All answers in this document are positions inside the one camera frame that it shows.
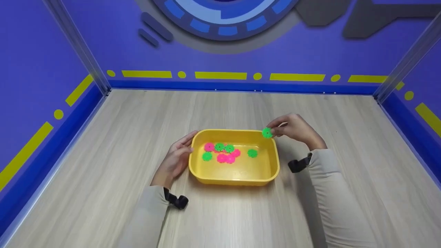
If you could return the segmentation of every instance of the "yellow stripe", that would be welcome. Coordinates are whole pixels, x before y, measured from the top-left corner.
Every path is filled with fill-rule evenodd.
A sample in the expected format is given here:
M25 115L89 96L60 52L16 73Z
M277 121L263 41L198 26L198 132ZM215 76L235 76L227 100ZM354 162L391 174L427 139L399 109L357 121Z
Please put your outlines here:
M351 75L348 82L350 83L384 83L387 76L375 75Z
M325 74L271 73L270 80L278 81L314 81L321 82Z
M45 122L41 128L30 138L26 145L17 153L9 164L0 172L0 191L9 183L12 177L19 171L32 153L38 148L43 140L52 131L53 126Z
M441 137L441 120L424 103L415 108L421 118Z
M125 78L157 78L170 79L172 78L171 71L121 71Z
M75 102L80 98L80 96L84 93L84 91L89 87L89 85L93 82L92 75L87 75L83 79L83 81L75 88L74 91L66 98L66 103L72 107L72 105L75 104Z
M404 87L404 83L403 83L403 82L399 82L399 83L396 85L395 89L396 89L396 90L401 90L403 87Z
M195 71L194 77L197 79L235 79L246 80L246 72L217 72L217 71Z

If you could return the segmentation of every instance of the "beige sleeve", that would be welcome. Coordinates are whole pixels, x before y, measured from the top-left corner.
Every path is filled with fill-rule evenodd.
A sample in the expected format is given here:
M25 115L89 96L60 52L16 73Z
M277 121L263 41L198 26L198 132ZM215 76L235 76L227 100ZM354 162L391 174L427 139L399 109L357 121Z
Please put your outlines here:
M333 151L312 151L307 168L328 247L377 247L372 229L344 180Z
M131 219L121 233L117 247L157 247L167 207L164 188L146 187L136 203Z

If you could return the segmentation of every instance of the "yellow plastic tray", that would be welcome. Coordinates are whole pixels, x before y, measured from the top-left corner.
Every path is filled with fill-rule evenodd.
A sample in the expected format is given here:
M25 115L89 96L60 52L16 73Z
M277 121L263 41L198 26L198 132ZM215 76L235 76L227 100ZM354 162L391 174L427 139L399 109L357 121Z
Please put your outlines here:
M227 143L240 150L241 155L232 164L219 163L217 153L213 159L202 160L206 143ZM191 144L194 151L189 158L191 173L204 184L263 186L279 173L280 164L276 143L265 139L259 130L206 129L198 132ZM255 149L255 158L248 150Z

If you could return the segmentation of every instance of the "green gear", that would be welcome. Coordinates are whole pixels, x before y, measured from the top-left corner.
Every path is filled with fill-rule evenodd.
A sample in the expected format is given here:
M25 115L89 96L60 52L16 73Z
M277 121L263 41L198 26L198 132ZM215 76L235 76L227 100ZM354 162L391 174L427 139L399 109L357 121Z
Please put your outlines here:
M254 150L254 149L249 149L249 150L248 150L248 156L249 156L250 158L255 158L255 157L257 157L257 151Z
M263 137L266 138L266 139L270 139L270 138L273 137L273 134L271 133L271 129L270 129L270 128L264 128L264 129L262 130L262 135L263 135Z
M225 151L228 153L232 153L234 151L234 146L233 145L227 145L225 147Z
M202 160L204 161L210 161L213 158L213 155L210 152L204 152L202 154Z
M222 143L216 143L216 145L214 145L214 149L216 151L223 151L225 149L225 145Z

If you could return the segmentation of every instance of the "wrist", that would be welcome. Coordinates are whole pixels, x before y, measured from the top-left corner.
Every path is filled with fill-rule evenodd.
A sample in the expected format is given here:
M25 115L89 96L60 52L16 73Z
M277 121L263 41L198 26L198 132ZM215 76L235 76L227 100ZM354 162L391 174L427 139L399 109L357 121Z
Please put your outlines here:
M315 149L327 149L327 145L323 138L317 134L317 137L314 137L313 139L305 142L305 144L308 146L310 151L313 151Z
M150 186L160 185L162 187L171 189L173 185L173 176L171 173L162 170L161 167L158 168L155 175L153 176Z

